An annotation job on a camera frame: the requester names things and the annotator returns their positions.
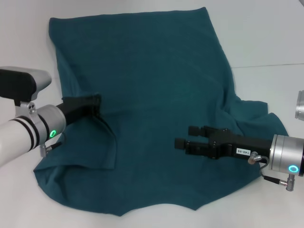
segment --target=cable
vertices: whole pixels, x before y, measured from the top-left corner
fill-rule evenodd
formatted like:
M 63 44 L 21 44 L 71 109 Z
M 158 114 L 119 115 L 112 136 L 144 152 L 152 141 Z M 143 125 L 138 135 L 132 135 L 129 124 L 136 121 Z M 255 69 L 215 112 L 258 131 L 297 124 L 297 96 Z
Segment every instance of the cable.
M 261 168 L 260 168 L 260 174 L 261 176 L 264 178 L 265 175 L 262 173 L 262 169 L 264 169 L 268 164 L 269 164 L 269 158 L 265 157 L 265 156 L 261 156 L 262 159 L 265 159 L 267 162 L 265 165 L 263 165 Z
M 53 149 L 55 149 L 56 147 L 59 147 L 59 146 L 61 146 L 61 145 L 62 145 L 62 142 L 57 142 L 57 143 L 51 145 L 50 147 L 51 147 L 51 149 L 53 150 Z

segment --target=teal cloth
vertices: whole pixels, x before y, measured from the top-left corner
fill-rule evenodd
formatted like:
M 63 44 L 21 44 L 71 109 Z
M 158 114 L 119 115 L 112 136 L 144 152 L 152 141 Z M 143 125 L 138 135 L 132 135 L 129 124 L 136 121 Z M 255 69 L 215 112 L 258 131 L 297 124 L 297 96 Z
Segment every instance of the teal cloth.
M 49 35 L 63 96 L 100 93 L 115 134 L 85 118 L 34 170 L 63 205 L 118 216 L 160 203 L 198 209 L 259 177 L 259 165 L 174 149 L 175 137 L 203 140 L 188 137 L 188 126 L 287 135 L 266 103 L 236 96 L 205 8 L 52 18 Z

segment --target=white background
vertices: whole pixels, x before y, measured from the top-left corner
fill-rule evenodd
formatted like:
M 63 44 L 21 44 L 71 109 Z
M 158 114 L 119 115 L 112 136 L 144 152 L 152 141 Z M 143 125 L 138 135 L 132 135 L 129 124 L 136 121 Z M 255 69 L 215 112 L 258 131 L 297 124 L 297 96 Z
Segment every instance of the white background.
M 299 90 L 304 90 L 304 7 L 298 0 L 1 0 L 0 66 L 48 71 L 52 84 L 36 101 L 60 103 L 54 48 L 48 37 L 50 17 L 71 18 L 127 12 L 193 10 L 207 7 L 233 68 L 236 92 L 244 100 L 268 102 L 289 134 L 304 138 L 304 122 L 294 119 Z M 0 99 L 0 123 L 14 117 L 11 100 Z M 59 205 L 37 186 L 32 170 L 37 150 L 0 168 L 0 227 L 302 227 L 304 179 L 294 192 L 258 179 L 197 211 L 155 205 L 122 217 Z M 286 178 L 286 175 L 268 172 Z

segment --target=label sticker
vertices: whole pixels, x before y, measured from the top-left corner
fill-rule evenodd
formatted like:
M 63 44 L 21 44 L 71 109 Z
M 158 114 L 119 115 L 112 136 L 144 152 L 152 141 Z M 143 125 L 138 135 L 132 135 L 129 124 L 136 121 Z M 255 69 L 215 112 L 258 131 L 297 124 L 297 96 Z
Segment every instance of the label sticker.
M 242 154 L 242 155 L 250 156 L 250 153 L 251 153 L 250 150 L 245 150 L 245 149 L 237 148 L 237 154 Z

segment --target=black band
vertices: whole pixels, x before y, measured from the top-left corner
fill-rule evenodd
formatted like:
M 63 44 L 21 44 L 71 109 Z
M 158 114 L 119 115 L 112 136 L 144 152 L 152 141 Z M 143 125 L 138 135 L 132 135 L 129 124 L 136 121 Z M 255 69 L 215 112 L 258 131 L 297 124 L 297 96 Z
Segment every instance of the black band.
M 304 148 L 303 148 L 303 153 L 302 153 L 302 160 L 301 160 L 301 165 L 300 165 L 299 176 L 302 177 L 303 174 L 304 174 Z
M 47 141 L 47 140 L 49 140 L 49 127 L 48 127 L 48 124 L 47 124 L 46 120 L 41 115 L 38 114 L 38 116 L 40 117 L 42 123 L 46 127 L 46 130 L 47 130 L 47 139 L 46 139 L 46 141 Z
M 40 136 L 39 136 L 39 132 L 38 132 L 37 127 L 33 124 L 33 122 L 32 122 L 30 119 L 28 119 L 27 117 L 25 117 L 25 116 L 23 116 L 23 115 L 18 116 L 17 118 L 24 119 L 25 121 L 27 121 L 27 122 L 32 126 L 32 128 L 34 129 L 34 132 L 36 133 L 36 139 L 37 139 L 37 143 L 36 143 L 36 145 L 34 146 L 34 148 L 35 148 L 36 146 L 38 146 L 38 145 L 39 145 L 39 142 L 40 142 Z
M 30 150 L 32 150 L 33 147 L 34 147 L 34 136 L 33 136 L 32 131 L 31 131 L 30 128 L 29 128 L 25 123 L 23 123 L 21 120 L 18 120 L 18 119 L 12 119 L 12 120 L 14 120 L 14 121 L 16 121 L 16 122 L 22 124 L 22 126 L 24 126 L 25 129 L 28 131 L 28 134 L 29 134 L 29 136 L 30 136 L 30 141 L 31 141 Z

